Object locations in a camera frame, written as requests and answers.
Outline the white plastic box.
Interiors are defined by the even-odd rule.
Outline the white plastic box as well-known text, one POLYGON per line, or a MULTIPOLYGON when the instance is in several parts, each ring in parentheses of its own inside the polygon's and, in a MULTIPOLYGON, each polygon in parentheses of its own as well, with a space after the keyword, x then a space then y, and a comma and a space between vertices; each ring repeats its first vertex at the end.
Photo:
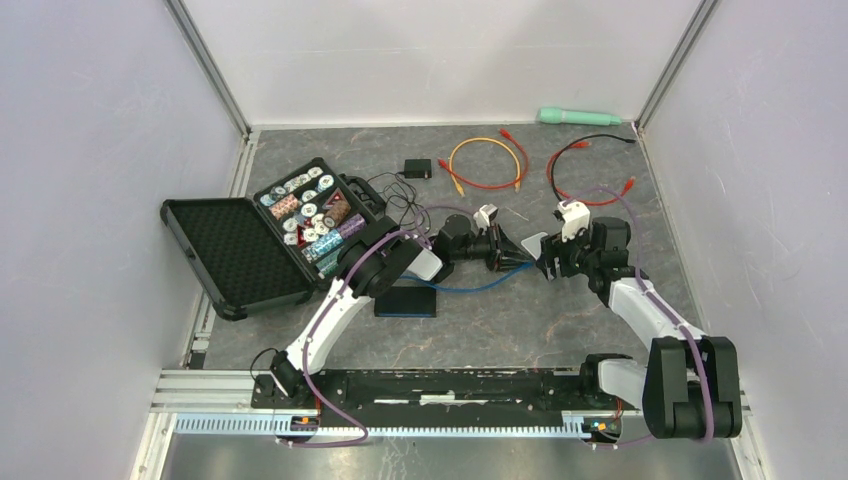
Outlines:
POLYGON ((538 261, 543 253, 543 241, 547 237, 548 234, 542 231, 533 234, 527 238, 524 238, 520 242, 520 245, 533 258, 534 261, 538 261))

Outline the black network switch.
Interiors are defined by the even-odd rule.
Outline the black network switch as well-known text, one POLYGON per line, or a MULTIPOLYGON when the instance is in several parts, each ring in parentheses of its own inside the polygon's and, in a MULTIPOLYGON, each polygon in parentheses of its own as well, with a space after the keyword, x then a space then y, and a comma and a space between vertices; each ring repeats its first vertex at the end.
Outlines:
POLYGON ((375 299, 373 312, 380 318, 435 318, 437 291, 426 286, 391 287, 375 299))

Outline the black power adapter with cord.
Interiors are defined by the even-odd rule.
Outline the black power adapter with cord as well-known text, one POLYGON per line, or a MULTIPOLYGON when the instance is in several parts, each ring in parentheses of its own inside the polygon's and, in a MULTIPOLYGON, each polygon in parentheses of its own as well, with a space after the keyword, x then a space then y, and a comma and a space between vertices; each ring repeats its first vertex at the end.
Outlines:
POLYGON ((418 201, 418 191, 411 180, 429 180, 432 178, 431 159, 405 159, 399 171, 381 172, 366 179, 366 182, 378 191, 387 208, 399 212, 398 224, 401 227, 421 227, 430 230, 430 214, 424 212, 424 206, 418 201))

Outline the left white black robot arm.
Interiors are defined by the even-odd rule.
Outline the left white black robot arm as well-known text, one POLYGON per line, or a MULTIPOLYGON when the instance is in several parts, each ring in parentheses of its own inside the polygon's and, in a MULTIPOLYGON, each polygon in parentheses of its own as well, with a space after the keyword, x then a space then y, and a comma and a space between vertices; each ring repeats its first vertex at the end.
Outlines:
POLYGON ((493 272, 511 272, 530 266, 534 258, 483 212, 451 215, 430 236, 402 230, 387 218, 355 234, 337 256, 335 276, 318 310, 302 333, 275 353, 269 371, 278 397, 290 407, 306 405, 314 394, 309 375, 323 369, 353 317, 401 276, 438 283, 465 260, 479 260, 493 272))

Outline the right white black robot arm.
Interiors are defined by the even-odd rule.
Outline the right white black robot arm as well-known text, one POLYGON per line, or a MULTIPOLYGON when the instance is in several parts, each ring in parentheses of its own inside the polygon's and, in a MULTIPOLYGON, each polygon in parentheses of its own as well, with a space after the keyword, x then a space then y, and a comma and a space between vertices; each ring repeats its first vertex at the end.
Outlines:
POLYGON ((623 354, 588 355, 577 382, 580 400, 602 408, 616 397, 638 408, 657 439, 738 436, 743 414, 733 342, 686 321, 631 264, 627 221, 588 213, 558 217, 562 228, 542 240, 539 268, 550 279, 584 276, 648 351, 644 365, 623 354))

